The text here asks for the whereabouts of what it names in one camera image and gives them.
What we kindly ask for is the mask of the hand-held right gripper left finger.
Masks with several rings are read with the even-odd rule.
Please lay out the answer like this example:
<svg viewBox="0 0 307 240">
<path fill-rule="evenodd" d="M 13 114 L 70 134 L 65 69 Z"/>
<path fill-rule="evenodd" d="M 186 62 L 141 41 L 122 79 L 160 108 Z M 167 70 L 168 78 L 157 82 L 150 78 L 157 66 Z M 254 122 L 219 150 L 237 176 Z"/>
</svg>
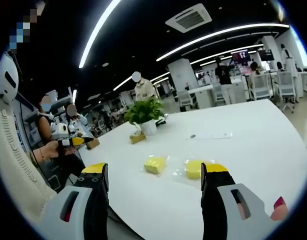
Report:
<svg viewBox="0 0 307 240">
<path fill-rule="evenodd" d="M 108 191 L 108 164 L 85 168 L 74 185 L 48 202 L 39 234 L 45 240 L 106 240 Z"/>
</svg>

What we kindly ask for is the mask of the person's left hand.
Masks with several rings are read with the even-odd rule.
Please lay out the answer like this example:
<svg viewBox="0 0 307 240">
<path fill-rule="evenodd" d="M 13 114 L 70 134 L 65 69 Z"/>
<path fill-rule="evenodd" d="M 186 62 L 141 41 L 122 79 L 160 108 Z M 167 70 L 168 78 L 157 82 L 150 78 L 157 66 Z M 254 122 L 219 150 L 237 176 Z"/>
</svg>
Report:
<svg viewBox="0 0 307 240">
<path fill-rule="evenodd" d="M 58 158 L 59 155 L 71 155 L 74 154 L 76 148 L 73 146 L 61 147 L 57 140 L 47 143 L 45 146 L 33 150 L 32 154 L 39 163 L 44 162 L 46 159 Z"/>
</svg>

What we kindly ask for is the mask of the person's right hand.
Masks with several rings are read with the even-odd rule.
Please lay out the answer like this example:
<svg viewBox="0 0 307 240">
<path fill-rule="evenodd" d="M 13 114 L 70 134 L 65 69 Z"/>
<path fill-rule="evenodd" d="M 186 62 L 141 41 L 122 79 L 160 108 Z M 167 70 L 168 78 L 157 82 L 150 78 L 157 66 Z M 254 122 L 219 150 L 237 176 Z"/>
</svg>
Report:
<svg viewBox="0 0 307 240">
<path fill-rule="evenodd" d="M 279 197 L 273 205 L 273 212 L 270 218 L 273 221 L 282 221 L 288 214 L 287 205 L 283 197 Z"/>
</svg>

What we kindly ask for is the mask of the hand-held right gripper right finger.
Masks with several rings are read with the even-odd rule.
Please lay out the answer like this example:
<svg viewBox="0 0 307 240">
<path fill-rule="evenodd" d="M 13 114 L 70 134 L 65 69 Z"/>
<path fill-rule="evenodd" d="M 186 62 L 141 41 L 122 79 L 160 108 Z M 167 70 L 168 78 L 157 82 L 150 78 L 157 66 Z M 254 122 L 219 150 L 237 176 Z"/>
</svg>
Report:
<svg viewBox="0 0 307 240">
<path fill-rule="evenodd" d="M 279 225 L 264 202 L 220 164 L 201 164 L 201 191 L 205 240 L 264 240 Z"/>
</svg>

